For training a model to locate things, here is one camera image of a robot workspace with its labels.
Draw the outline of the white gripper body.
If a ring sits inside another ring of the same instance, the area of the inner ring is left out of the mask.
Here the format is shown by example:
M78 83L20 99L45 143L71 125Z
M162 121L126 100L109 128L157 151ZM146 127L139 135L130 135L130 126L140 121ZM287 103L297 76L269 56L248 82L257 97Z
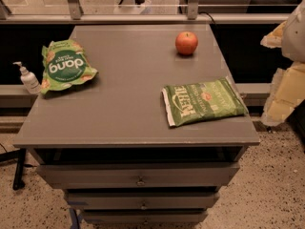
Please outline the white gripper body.
M305 62L305 0L290 14L283 29L282 55L295 62Z

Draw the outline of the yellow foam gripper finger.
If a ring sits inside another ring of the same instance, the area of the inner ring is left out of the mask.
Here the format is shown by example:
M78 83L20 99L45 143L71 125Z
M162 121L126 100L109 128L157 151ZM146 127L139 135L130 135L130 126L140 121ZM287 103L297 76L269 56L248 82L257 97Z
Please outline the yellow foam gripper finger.
M267 48L280 48L282 45L283 30L286 24L286 21L279 24L273 31L261 39L260 44Z
M294 62L287 70L278 68L264 105L261 122L266 126L283 123L304 99L305 64Z

